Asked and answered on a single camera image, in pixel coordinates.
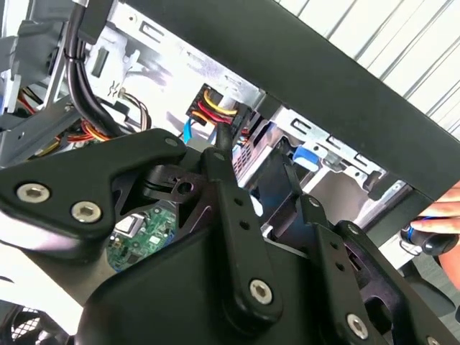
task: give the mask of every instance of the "electronic component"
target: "electronic component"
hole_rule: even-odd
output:
[[[145,216],[140,214],[132,214],[131,216],[127,216],[125,219],[119,221],[115,225],[114,231],[117,234],[121,234],[132,239],[142,227],[144,220]]]
[[[107,246],[108,262],[117,272],[125,270],[167,246],[175,235],[173,209],[157,206],[146,212],[146,216],[132,216],[135,220],[128,220],[121,224],[121,229],[124,231],[118,228],[112,234]],[[135,233],[132,232],[132,224],[139,227]],[[133,236],[127,236],[127,231],[133,233]]]

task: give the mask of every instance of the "finger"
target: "finger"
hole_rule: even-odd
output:
[[[435,232],[437,234],[460,234],[460,218],[426,219],[410,224],[415,230]]]
[[[434,203],[420,215],[422,217],[457,217],[460,216],[460,202]]]
[[[460,290],[460,247],[455,247],[450,252],[439,255],[439,261],[447,274],[450,281],[455,285],[457,290]]]
[[[448,203],[452,201],[460,201],[460,188],[452,188],[437,201],[438,203]]]

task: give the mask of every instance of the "red wire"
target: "red wire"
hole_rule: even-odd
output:
[[[68,142],[87,142],[88,140],[93,139],[93,137],[86,137],[86,136],[81,136],[81,138],[69,138],[67,139]]]
[[[29,102],[26,101],[24,97],[19,95],[18,99],[21,101],[23,107],[29,111],[29,113],[35,114],[35,109],[32,108],[32,106],[29,104]]]
[[[88,128],[86,128],[86,123],[84,121],[81,122],[81,129],[86,133],[86,135],[93,137],[91,133],[88,131]]]
[[[225,122],[226,124],[231,124],[231,120],[222,119],[220,116],[217,116],[217,115],[213,114],[212,112],[210,112],[208,109],[206,109],[205,106],[201,103],[201,101],[198,102],[198,108],[200,108],[200,110],[204,114],[206,114],[207,116],[211,117],[213,119],[213,121],[215,121],[215,122]]]

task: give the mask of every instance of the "yellow wire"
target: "yellow wire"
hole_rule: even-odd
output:
[[[232,116],[232,115],[236,115],[236,113],[238,113],[237,110],[227,110],[227,109],[221,108],[220,106],[214,104],[213,101],[209,98],[209,91],[208,90],[204,91],[204,100],[206,101],[206,103],[212,109],[218,111],[221,114]]]
[[[39,153],[37,156],[38,157],[43,157],[43,156],[47,155],[48,153],[50,153],[51,151],[53,151],[58,146],[59,146],[59,141],[56,141],[55,143],[51,144],[49,147],[47,147],[46,149],[41,151],[41,153]]]
[[[196,116],[196,117],[199,117],[200,119],[206,121],[207,124],[214,124],[214,122],[212,122],[210,119],[207,119],[204,115],[202,115],[202,113],[200,113],[199,111],[192,111],[192,115]]]
[[[109,140],[110,138],[96,132],[96,130],[91,126],[91,125],[86,125],[86,130],[88,130],[88,132],[90,132],[90,134],[97,140],[101,140],[102,142],[106,142],[107,140]]]

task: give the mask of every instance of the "black wire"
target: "black wire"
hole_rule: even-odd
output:
[[[88,82],[84,67],[85,43],[78,38],[78,30],[85,7],[76,4],[70,17],[65,43],[67,58],[67,80],[73,105],[91,125],[100,133],[109,137],[124,135],[115,120],[98,102]]]
[[[43,100],[29,86],[24,89],[26,90],[24,92],[26,96],[30,97],[36,104],[42,105],[44,103]]]
[[[134,106],[136,106],[137,108],[139,108],[140,111],[144,110],[146,115],[147,115],[147,129],[151,129],[152,128],[152,118],[150,117],[150,113],[149,113],[149,109],[147,108],[147,106],[142,103],[137,97],[133,96],[132,94],[130,93],[127,93],[125,92],[124,93],[127,97],[125,98],[129,103],[133,104]]]
[[[216,147],[220,150],[231,152],[233,143],[229,124],[219,122],[216,125]]]

